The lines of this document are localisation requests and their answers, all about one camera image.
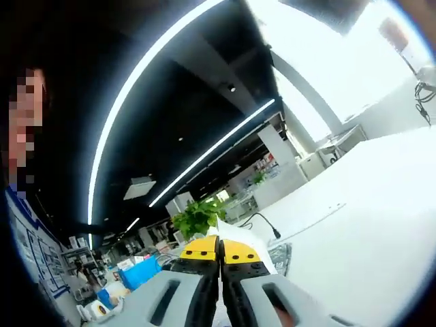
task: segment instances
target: desk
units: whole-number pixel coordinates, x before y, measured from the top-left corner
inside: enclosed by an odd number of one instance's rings
[[[434,271],[435,144],[434,127],[361,142],[262,210],[292,243],[289,280],[363,326],[388,326],[408,309]],[[265,243],[274,238],[252,222]]]
[[[367,136],[365,135],[365,132],[362,129],[362,126],[356,125],[351,129],[348,129],[347,131],[344,131],[343,133],[340,133],[339,135],[334,136],[329,141],[327,141],[325,144],[321,145],[316,152],[322,153],[323,155],[334,155],[334,161],[337,161],[337,159],[341,158],[346,154],[351,148],[355,145],[351,145],[348,147],[348,149],[344,149],[341,147],[342,144],[347,142],[351,137],[357,137],[357,142],[368,140]]]

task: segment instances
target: black ceiling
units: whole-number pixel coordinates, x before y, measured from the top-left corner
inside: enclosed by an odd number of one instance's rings
[[[28,198],[59,238],[92,232],[101,236],[96,246],[103,235],[123,232],[136,217],[141,220],[135,228],[164,219],[164,205],[177,191],[190,191],[194,198],[216,191],[237,174],[229,174],[236,164],[247,167],[267,152],[254,133],[208,167],[282,110],[269,51],[244,1],[224,1],[174,39],[204,40],[208,50],[188,51],[199,62],[211,58],[201,74],[184,65],[173,47],[153,60],[129,93],[100,163],[93,225],[86,224],[95,148],[115,97],[159,35],[201,2],[78,1],[45,20],[31,53],[46,76],[50,107],[35,136],[35,183]],[[225,69],[217,74],[216,65]],[[240,85],[232,95],[223,87],[231,82]],[[270,99],[276,102],[148,207],[189,164]],[[130,179],[150,174],[157,182],[149,194],[123,201]]]

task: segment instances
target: white box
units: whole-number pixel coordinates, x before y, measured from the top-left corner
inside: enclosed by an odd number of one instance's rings
[[[131,267],[133,267],[135,264],[130,260],[130,259],[126,259],[122,262],[119,262],[118,264],[116,264],[118,266],[118,268],[120,268],[121,270],[127,270],[130,269]]]
[[[69,243],[71,244],[71,248],[72,248],[72,249],[78,249],[78,248],[79,248],[75,236],[70,236],[70,237],[69,237]]]
[[[83,237],[78,238],[77,241],[79,243],[79,247],[87,247],[87,243],[85,242]]]
[[[144,257],[140,257],[140,256],[137,256],[137,255],[134,256],[135,264],[139,264],[140,262],[143,262],[143,261],[144,261]]]

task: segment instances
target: black cable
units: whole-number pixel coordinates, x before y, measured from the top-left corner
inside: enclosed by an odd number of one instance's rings
[[[267,220],[267,218],[265,218],[265,216],[263,216],[263,214],[261,214],[261,213],[254,213],[254,214],[252,214],[251,216],[250,216],[250,218],[248,218],[247,220],[246,220],[246,222],[244,222],[242,225],[240,225],[240,226],[238,226],[238,227],[247,227],[247,226],[250,226],[250,227],[248,227],[248,229],[250,230],[252,227],[253,227],[253,223],[249,223],[249,221],[250,220],[252,220],[253,219],[253,217],[254,216],[256,216],[256,215],[259,215],[259,216],[261,216],[267,223],[268,223],[268,225],[269,226],[271,226],[271,228],[272,228],[272,230],[273,230],[273,232],[274,232],[274,235],[275,235],[275,238],[281,238],[281,235],[280,235],[280,233],[279,233],[279,231],[269,222],[269,220]]]
[[[415,105],[415,109],[420,113],[422,118],[424,118],[424,120],[429,124],[429,126],[431,126],[430,115],[427,112],[427,110],[425,110],[425,108],[422,104],[425,104],[425,103],[431,101],[436,96],[436,92],[430,92],[430,94],[421,98],[420,93],[421,93],[422,89],[424,88],[424,85],[425,84],[423,82],[419,82],[415,86],[415,100],[417,101],[417,104]]]

